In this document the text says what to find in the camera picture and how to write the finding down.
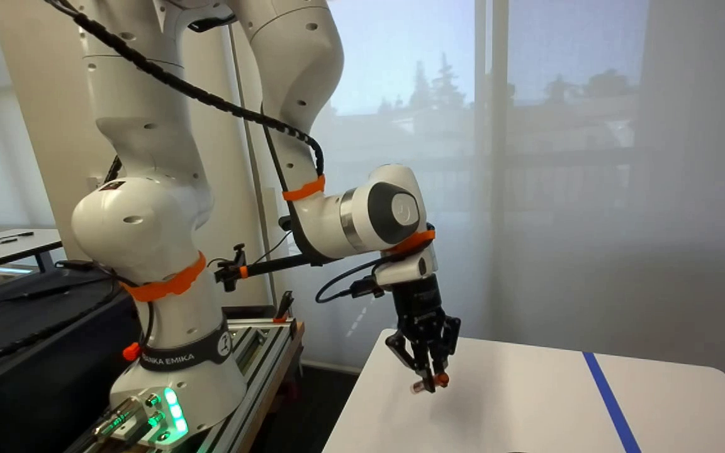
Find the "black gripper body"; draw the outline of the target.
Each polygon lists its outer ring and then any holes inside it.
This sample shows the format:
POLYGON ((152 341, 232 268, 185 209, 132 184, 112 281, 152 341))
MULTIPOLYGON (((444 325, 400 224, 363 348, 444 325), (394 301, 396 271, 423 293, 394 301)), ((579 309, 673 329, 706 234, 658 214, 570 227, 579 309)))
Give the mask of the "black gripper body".
POLYGON ((407 348, 429 348, 441 356, 457 351, 462 320, 444 311, 436 277, 396 285, 394 301, 399 332, 389 337, 389 348, 399 356, 406 356, 407 348))

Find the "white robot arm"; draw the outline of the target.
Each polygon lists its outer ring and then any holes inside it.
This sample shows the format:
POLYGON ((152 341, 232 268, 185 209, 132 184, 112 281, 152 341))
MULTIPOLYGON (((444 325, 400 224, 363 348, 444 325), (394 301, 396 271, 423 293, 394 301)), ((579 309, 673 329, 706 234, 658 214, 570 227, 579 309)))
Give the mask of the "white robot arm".
POLYGON ((105 266, 144 309, 144 337, 112 388, 97 424, 102 442, 173 449, 229 418, 246 393, 232 329, 216 293, 253 277, 234 256, 209 266, 196 231, 214 188, 192 132, 190 105, 261 125, 298 263, 370 253, 352 293, 396 298, 396 356, 429 393, 448 383, 462 321, 444 311, 433 239, 419 179, 384 166, 329 195, 323 149, 311 129, 343 72, 343 43, 328 0, 45 0, 81 29, 99 131, 120 169, 83 195, 70 215, 81 248, 105 266), (261 105, 249 110, 185 77, 181 35, 236 23, 253 48, 261 105))

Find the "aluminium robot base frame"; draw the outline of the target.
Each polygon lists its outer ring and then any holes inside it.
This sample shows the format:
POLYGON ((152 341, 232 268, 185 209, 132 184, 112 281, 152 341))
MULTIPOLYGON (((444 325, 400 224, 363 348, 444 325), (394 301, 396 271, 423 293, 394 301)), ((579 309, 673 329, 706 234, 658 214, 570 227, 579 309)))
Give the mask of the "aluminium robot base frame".
POLYGON ((232 321, 229 375, 132 364, 109 410, 66 453, 246 453, 302 332, 294 317, 232 321))

